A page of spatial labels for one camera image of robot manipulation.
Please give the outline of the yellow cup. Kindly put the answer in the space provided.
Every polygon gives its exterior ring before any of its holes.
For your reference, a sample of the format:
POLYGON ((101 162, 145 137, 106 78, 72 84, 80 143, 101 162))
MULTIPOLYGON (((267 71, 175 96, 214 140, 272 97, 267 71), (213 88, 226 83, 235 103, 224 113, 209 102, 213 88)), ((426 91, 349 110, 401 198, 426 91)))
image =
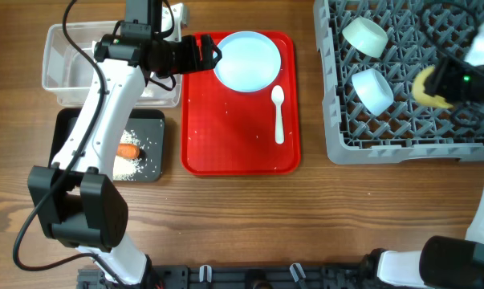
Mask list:
POLYGON ((430 96, 425 93, 425 81, 434 72, 434 66, 429 66, 426 69, 420 71, 413 81, 412 96, 415 101, 421 105, 431 108, 453 108, 452 104, 449 104, 441 96, 430 96))

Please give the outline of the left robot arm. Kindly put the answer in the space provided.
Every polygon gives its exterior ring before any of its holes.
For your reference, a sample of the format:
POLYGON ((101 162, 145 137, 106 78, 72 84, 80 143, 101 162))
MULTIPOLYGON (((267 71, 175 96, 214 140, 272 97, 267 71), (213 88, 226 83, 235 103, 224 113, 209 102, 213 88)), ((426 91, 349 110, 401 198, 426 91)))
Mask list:
POLYGON ((129 1, 125 18, 86 60, 92 85, 61 149, 28 177, 43 233, 96 261, 112 287, 161 288, 149 256, 127 235, 128 205, 113 185, 117 149, 132 109, 148 83, 216 67, 222 53, 209 35, 171 39, 163 30, 166 1, 129 1))

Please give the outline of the white rice pile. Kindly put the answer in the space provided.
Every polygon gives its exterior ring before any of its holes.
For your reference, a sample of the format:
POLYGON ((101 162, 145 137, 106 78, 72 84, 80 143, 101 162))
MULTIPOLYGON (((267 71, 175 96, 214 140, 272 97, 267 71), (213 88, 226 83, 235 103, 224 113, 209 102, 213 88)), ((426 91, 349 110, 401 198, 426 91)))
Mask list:
POLYGON ((159 175, 159 165, 153 154, 158 142, 149 136, 138 137, 134 130, 124 130, 120 144, 134 144, 140 149, 137 159, 124 159, 116 155, 113 166, 114 181, 155 181, 159 175))

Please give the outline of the orange carrot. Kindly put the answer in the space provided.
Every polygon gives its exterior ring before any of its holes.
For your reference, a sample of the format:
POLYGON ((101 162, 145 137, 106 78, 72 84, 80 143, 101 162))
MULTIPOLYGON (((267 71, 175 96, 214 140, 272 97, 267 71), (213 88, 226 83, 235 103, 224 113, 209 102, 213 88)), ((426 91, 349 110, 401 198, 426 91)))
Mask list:
POLYGON ((119 144, 116 155, 124 159, 137 159, 140 155, 140 149, 135 144, 119 144))

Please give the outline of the light blue small bowl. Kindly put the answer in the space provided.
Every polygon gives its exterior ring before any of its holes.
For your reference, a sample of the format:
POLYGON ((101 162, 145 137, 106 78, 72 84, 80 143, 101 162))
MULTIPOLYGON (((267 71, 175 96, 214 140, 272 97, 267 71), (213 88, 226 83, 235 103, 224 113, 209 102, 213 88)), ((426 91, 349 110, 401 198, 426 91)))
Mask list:
POLYGON ((376 69, 370 68, 351 77, 352 86, 362 104, 374 115, 379 116, 393 103, 394 96, 388 81, 376 69))

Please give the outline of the mint green bowl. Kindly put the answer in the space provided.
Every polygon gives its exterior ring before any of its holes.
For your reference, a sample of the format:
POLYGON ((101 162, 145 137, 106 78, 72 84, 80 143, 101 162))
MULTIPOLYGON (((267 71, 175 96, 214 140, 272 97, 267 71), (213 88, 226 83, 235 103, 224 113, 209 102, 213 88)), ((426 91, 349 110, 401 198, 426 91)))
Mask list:
POLYGON ((343 30, 343 37, 359 52, 373 58, 380 58, 388 43, 387 33, 370 19, 358 17, 343 30))

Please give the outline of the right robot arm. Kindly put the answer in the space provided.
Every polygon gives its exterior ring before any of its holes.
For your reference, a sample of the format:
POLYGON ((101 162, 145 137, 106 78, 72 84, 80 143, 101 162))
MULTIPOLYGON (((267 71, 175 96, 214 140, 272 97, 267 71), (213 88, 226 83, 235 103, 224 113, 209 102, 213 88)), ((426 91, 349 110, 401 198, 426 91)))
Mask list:
MULTIPOLYGON (((484 23, 477 25, 470 52, 464 59, 448 54, 434 67, 421 71, 413 81, 413 95, 420 104, 436 108, 451 104, 484 116, 484 23)), ((393 212, 395 223, 410 221, 430 225, 470 225, 463 239, 433 236, 421 250, 375 249, 360 263, 361 288, 484 288, 484 183, 481 193, 470 196, 462 174, 435 173, 395 184, 392 198, 381 209, 393 212)))

